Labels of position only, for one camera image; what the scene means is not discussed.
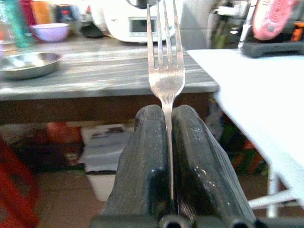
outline fork handle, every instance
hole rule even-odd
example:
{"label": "fork handle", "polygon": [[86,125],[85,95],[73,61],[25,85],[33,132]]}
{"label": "fork handle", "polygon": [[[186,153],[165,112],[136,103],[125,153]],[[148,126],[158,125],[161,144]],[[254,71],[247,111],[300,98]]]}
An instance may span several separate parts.
{"label": "fork handle", "polygon": [[172,148],[172,108],[173,101],[168,103],[162,103],[162,111],[165,115],[167,139],[168,139],[168,161],[169,161],[169,189],[170,189],[170,208],[171,213],[176,213],[176,199],[175,199],[175,187],[174,187],[174,165],[173,165],[173,148]]}

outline metal fork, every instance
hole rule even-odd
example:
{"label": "metal fork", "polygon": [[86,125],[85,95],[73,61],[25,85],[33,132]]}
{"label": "metal fork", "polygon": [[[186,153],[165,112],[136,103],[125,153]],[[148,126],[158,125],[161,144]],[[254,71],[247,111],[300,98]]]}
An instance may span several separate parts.
{"label": "metal fork", "polygon": [[158,0],[157,7],[157,37],[158,37],[158,67],[154,64],[154,50],[152,39],[152,26],[150,17],[150,8],[147,5],[147,33],[148,33],[148,66],[149,66],[149,83],[152,92],[161,101],[162,110],[165,116],[167,136],[168,136],[168,152],[169,152],[169,183],[170,183],[170,200],[171,208],[176,211],[176,200],[174,193],[174,172],[173,172],[173,151],[172,151],[172,122],[171,114],[174,99],[179,95],[185,85],[185,68],[184,59],[181,46],[180,27],[177,18],[176,4],[173,0],[174,9],[174,27],[175,27],[175,41],[176,41],[176,57],[177,66],[173,63],[173,54],[170,41],[168,17],[166,10],[166,3],[163,2],[165,31],[167,43],[167,58],[168,66],[164,65],[163,49],[162,49],[162,30],[160,20],[160,10]]}

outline fork tine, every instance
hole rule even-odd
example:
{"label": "fork tine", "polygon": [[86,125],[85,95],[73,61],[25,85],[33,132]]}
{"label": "fork tine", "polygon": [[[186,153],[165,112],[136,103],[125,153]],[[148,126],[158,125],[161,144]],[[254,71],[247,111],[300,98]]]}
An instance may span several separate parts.
{"label": "fork tine", "polygon": [[179,20],[177,18],[175,0],[173,0],[173,8],[174,8],[174,26],[175,26],[175,45],[176,45],[177,67],[184,67],[184,57],[182,54],[182,46],[181,46],[181,32],[180,32]]}
{"label": "fork tine", "polygon": [[162,30],[161,30],[160,8],[158,5],[158,0],[156,0],[156,7],[157,7],[158,67],[163,68]]}
{"label": "fork tine", "polygon": [[148,67],[149,71],[155,69],[154,65],[154,50],[153,50],[153,37],[152,37],[152,26],[150,17],[150,6],[147,4],[147,34],[148,34]]}
{"label": "fork tine", "polygon": [[168,66],[172,66],[173,65],[173,56],[172,56],[168,16],[167,16],[167,9],[166,9],[166,2],[165,1],[163,1],[163,11],[164,11],[164,15],[165,15],[165,29],[166,29],[166,41],[167,41]]}

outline red stool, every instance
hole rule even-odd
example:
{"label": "red stool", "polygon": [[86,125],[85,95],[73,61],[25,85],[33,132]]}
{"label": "red stool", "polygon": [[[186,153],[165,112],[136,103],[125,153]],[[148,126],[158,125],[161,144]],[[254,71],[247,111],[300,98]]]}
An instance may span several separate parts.
{"label": "red stool", "polygon": [[[29,187],[26,196],[20,193],[11,175],[20,176]],[[38,224],[38,217],[33,208],[38,199],[38,188],[34,175],[2,139],[0,139],[0,183],[0,207],[8,213],[8,216],[0,222],[0,228],[35,227]]]}

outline metal bowl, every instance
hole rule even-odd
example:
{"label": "metal bowl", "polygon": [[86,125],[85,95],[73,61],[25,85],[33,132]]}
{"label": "metal bowl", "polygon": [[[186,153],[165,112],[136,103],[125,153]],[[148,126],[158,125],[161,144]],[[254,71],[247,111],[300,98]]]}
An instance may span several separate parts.
{"label": "metal bowl", "polygon": [[61,56],[54,53],[30,52],[0,59],[0,74],[6,79],[40,77],[58,69]]}

